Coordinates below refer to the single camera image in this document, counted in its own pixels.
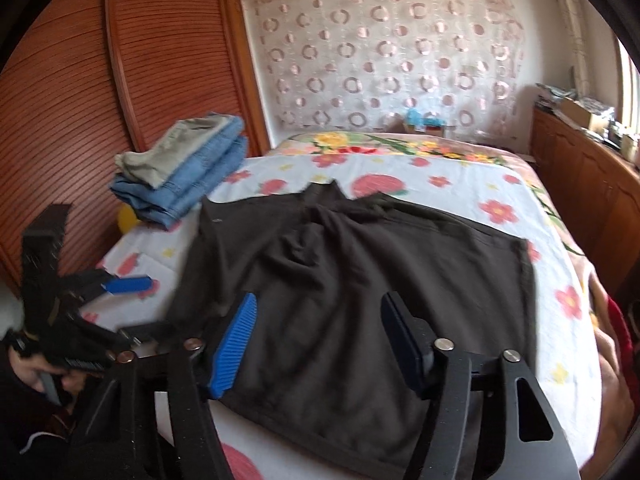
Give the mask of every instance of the yellow star print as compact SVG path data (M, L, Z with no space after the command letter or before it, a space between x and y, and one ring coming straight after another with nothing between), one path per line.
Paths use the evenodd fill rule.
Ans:
M551 377L555 383L564 384L569 377L569 372L566 371L566 368L561 363L558 363L556 369L551 372Z

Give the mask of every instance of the patterned wall curtain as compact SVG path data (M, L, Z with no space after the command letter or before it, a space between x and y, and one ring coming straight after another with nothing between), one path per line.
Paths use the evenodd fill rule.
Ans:
M247 0L281 131L395 131L409 108L460 140L513 135L524 30L511 0Z
M582 12L582 4L580 0L557 1L562 12L564 26L569 32L572 42L575 87L580 97L586 97L590 93L591 76L587 59L587 49L584 44L586 25Z

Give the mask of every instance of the cardboard box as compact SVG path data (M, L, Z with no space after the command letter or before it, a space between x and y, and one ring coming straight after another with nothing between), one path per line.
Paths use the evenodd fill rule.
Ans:
M609 119L598 117L585 110L580 103L564 98L560 102L560 111L582 128L587 128L597 134L602 134L609 127Z

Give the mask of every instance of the yellow balloon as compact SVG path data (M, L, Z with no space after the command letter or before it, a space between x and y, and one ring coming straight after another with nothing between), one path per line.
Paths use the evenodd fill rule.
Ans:
M122 234L127 234L136 225L140 223L140 220L136 218L136 213L129 204L124 204L118 211L118 227Z

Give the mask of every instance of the folded clothes stack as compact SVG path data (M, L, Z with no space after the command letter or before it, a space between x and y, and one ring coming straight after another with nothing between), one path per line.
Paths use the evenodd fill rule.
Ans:
M246 155L240 117L209 114L177 121L148 152L116 155L116 197L138 218L169 229L209 194Z

